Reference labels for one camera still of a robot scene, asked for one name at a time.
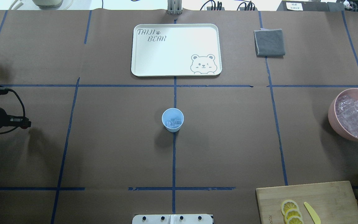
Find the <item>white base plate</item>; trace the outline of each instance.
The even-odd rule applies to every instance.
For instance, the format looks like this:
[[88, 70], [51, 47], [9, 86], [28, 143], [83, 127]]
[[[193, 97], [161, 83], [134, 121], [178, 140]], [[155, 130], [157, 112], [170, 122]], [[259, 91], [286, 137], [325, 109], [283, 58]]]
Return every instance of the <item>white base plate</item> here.
[[131, 71], [138, 77], [219, 75], [218, 28], [214, 24], [137, 25]]
[[213, 224], [213, 216], [208, 214], [135, 215], [132, 224]]

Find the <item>lemon slice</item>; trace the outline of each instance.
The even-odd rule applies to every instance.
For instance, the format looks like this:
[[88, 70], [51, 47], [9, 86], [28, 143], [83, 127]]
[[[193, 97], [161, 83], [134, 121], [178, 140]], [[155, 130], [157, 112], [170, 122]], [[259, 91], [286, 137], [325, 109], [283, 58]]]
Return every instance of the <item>lemon slice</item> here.
[[289, 209], [297, 209], [299, 210], [299, 206], [296, 202], [294, 202], [293, 200], [285, 200], [283, 201], [283, 203], [281, 204], [281, 213], [284, 216], [285, 212]]
[[287, 224], [304, 224], [304, 222], [303, 222], [302, 218], [299, 216], [291, 216], [287, 220]]
[[285, 212], [285, 215], [284, 215], [285, 222], [287, 222], [288, 219], [290, 219], [292, 216], [298, 216], [301, 219], [303, 219], [302, 213], [297, 208], [292, 208]]

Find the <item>logo on cutting board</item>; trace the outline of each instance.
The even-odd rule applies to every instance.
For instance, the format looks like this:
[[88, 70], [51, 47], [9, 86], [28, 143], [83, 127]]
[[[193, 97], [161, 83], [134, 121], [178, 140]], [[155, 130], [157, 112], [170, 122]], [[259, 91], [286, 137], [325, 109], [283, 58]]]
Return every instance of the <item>logo on cutting board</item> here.
[[194, 72], [194, 75], [215, 74], [218, 67], [215, 64], [215, 56], [207, 55], [207, 56], [198, 56], [192, 55], [191, 59], [193, 63], [190, 66], [190, 70]]
[[155, 29], [138, 29], [138, 35], [147, 35], [147, 42], [165, 41], [167, 38], [167, 36], [161, 35], [161, 32]]

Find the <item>bowl of ice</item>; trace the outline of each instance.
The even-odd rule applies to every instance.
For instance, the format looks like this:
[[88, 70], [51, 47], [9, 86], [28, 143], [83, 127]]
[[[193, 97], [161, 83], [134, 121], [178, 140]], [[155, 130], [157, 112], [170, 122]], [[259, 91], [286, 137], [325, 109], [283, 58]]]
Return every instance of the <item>bowl of ice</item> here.
[[328, 120], [340, 136], [358, 142], [358, 88], [346, 89], [334, 99]]

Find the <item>wooden cutting board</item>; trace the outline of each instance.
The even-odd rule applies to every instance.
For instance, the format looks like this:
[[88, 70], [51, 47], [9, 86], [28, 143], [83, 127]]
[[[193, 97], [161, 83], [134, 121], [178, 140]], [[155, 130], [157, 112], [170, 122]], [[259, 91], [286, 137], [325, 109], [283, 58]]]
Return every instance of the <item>wooden cutting board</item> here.
[[256, 189], [262, 224], [284, 224], [281, 203], [294, 200], [305, 224], [314, 224], [304, 202], [314, 208], [322, 224], [358, 224], [358, 207], [349, 181]]

